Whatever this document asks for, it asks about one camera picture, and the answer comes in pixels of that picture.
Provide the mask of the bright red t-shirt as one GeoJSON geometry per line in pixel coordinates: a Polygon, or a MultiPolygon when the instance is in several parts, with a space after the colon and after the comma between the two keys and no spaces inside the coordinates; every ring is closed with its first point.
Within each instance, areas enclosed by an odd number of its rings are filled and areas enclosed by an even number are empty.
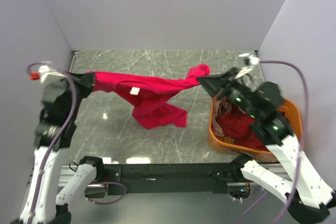
{"type": "Polygon", "coordinates": [[[169,124],[186,127],[187,111],[168,101],[179,92],[198,86],[197,78],[210,72],[206,64],[191,68],[184,79],[94,71],[93,91],[114,92],[128,101],[134,106],[132,116],[147,130],[169,124]]]}

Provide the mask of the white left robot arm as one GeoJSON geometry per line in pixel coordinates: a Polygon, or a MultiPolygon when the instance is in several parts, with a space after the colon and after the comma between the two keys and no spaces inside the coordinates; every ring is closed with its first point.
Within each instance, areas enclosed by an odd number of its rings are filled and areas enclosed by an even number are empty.
{"type": "Polygon", "coordinates": [[[62,190],[58,189],[81,100],[92,91],[94,73],[34,72],[44,85],[40,122],[35,129],[34,170],[25,206],[14,223],[70,223],[71,209],[87,186],[104,179],[101,158],[85,157],[62,190]]]}

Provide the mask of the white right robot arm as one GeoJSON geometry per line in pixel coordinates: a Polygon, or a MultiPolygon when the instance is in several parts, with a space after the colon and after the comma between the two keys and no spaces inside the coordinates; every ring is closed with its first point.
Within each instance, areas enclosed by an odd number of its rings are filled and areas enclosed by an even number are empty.
{"type": "Polygon", "coordinates": [[[255,119],[250,128],[276,157],[289,180],[257,164],[243,154],[233,161],[230,175],[235,181],[250,180],[276,196],[298,223],[321,223],[335,207],[335,190],[318,174],[300,149],[297,135],[278,112],[284,102],[277,84],[264,82],[257,90],[238,81],[236,69],[224,74],[198,77],[198,83],[212,98],[226,97],[255,119]]]}

